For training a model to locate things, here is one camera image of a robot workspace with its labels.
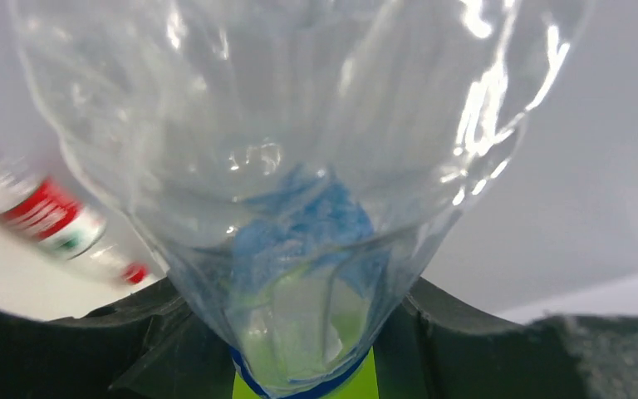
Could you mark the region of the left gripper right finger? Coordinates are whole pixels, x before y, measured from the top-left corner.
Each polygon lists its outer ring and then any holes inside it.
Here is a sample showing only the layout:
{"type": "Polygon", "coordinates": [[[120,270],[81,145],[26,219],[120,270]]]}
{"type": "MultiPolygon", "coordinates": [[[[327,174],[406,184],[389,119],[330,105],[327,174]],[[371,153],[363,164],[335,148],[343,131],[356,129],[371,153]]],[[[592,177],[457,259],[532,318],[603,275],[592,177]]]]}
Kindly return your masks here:
{"type": "Polygon", "coordinates": [[[638,317],[521,325],[420,279],[373,350],[382,398],[638,398],[638,317]]]}

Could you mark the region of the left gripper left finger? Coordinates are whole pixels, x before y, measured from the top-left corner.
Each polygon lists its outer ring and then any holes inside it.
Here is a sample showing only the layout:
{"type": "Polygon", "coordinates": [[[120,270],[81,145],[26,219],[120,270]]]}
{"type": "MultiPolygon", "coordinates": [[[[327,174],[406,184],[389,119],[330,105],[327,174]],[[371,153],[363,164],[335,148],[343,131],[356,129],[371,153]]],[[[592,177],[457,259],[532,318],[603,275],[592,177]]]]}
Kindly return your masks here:
{"type": "Polygon", "coordinates": [[[227,344],[167,280],[81,318],[0,311],[0,398],[229,398],[227,344]]]}

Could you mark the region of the blue label bottle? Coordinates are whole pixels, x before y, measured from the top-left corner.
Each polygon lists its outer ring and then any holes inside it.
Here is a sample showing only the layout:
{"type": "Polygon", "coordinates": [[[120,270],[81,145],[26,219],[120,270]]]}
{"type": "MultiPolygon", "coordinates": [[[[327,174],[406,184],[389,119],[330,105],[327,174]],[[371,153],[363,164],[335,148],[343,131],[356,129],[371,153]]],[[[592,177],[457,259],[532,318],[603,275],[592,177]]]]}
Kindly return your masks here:
{"type": "Polygon", "coordinates": [[[12,1],[71,173],[263,398],[360,366],[507,167],[588,1],[12,1]]]}

